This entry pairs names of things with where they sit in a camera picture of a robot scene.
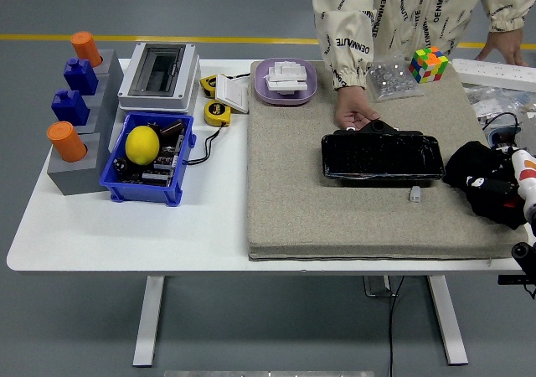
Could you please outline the robot right hand white shell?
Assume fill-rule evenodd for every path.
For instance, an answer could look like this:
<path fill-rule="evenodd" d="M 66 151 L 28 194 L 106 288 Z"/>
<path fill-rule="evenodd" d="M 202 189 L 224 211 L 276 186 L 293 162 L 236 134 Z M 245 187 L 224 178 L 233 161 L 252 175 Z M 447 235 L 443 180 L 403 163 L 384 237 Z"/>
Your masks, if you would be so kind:
<path fill-rule="evenodd" d="M 535 209 L 535 157 L 517 147 L 493 150 L 468 142 L 461 150 L 468 161 L 464 191 L 475 212 Z"/>

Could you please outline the person's left hand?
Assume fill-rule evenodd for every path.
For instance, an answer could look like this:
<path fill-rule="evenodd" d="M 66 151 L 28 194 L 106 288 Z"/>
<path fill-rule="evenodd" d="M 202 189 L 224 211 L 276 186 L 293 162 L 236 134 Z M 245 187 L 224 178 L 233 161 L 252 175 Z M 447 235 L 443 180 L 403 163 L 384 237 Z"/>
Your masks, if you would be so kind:
<path fill-rule="evenodd" d="M 497 50 L 507 65 L 528 67 L 522 54 L 523 30 L 521 28 L 506 32 L 490 32 L 487 41 L 475 60 L 483 61 Z"/>

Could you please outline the person's right hand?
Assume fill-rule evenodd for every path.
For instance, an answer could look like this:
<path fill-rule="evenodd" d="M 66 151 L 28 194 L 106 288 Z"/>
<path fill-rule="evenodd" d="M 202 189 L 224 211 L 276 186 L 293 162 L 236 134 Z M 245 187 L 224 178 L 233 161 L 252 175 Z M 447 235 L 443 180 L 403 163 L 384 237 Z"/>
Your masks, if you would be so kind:
<path fill-rule="evenodd" d="M 369 104 L 363 87 L 345 86 L 337 90 L 337 95 L 334 118 L 340 128 L 360 130 L 380 118 Z"/>

